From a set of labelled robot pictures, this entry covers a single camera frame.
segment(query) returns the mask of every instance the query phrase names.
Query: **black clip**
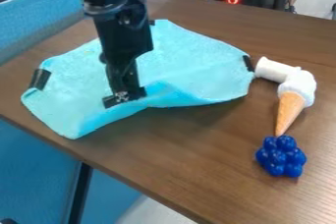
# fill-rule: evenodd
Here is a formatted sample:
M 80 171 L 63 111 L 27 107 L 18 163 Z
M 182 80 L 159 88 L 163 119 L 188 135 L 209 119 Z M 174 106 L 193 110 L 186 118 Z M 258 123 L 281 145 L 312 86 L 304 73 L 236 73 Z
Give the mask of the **black clip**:
M 29 85 L 29 88 L 35 87 L 39 90 L 43 90 L 46 83 L 48 82 L 50 78 L 51 72 L 43 70 L 43 69 L 37 69 L 33 72 L 32 79 Z
M 243 59 L 244 59 L 245 65 L 248 68 L 248 71 L 254 72 L 254 67 L 252 65 L 251 58 L 248 55 L 243 55 Z

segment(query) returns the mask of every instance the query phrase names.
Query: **brown table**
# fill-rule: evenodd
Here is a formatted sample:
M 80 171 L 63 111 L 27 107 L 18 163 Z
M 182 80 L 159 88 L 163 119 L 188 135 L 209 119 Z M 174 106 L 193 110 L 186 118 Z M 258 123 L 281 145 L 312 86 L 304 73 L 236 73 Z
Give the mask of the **brown table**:
M 277 84 L 252 83 L 240 100 L 147 109 L 80 140 L 66 140 L 20 103 L 45 58 L 96 38 L 82 21 L 0 67 L 2 117 L 199 223 L 336 223 L 336 23 L 207 0 L 148 0 L 169 19 L 249 52 L 314 73 L 315 104 L 289 134 L 308 156 L 299 180 L 272 178 L 253 154 L 274 130 Z

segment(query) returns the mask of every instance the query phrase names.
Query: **fabric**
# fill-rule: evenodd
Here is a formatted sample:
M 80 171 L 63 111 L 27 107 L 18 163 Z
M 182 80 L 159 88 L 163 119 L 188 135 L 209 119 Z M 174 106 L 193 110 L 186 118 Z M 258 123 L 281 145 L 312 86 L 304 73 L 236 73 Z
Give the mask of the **fabric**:
M 0 3 L 0 64 L 83 17 L 82 0 Z
M 140 196 L 138 191 L 94 170 L 81 224 L 117 223 Z
M 63 223 L 78 164 L 0 120 L 0 220 Z
M 154 50 L 138 58 L 147 97 L 104 108 L 102 98 L 112 93 L 94 40 L 42 62 L 50 79 L 43 91 L 27 90 L 22 103 L 59 135 L 77 139 L 146 107 L 210 104 L 248 93 L 253 73 L 242 50 L 169 21 L 157 21 L 152 34 Z

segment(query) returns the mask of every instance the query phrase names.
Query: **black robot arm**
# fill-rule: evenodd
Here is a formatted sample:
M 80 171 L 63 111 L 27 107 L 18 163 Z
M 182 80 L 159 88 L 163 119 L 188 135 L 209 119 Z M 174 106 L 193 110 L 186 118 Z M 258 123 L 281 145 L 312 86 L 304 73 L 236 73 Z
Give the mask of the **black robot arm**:
M 144 97 L 136 58 L 153 49 L 145 0 L 84 0 L 84 11 L 93 17 L 113 91 L 105 107 Z

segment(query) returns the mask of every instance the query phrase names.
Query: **teal cloth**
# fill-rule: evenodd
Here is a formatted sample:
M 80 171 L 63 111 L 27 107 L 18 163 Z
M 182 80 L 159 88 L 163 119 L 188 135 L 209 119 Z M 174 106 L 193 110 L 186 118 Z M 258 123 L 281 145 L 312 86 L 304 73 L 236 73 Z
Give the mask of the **teal cloth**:
M 177 107 L 232 100 L 248 93 L 253 73 L 247 53 L 169 21 L 151 27 L 154 50 L 137 59 L 147 97 L 105 109 L 112 92 L 96 39 L 39 66 L 52 73 L 44 90 L 30 88 L 22 103 L 53 131 L 77 139 L 146 107 Z

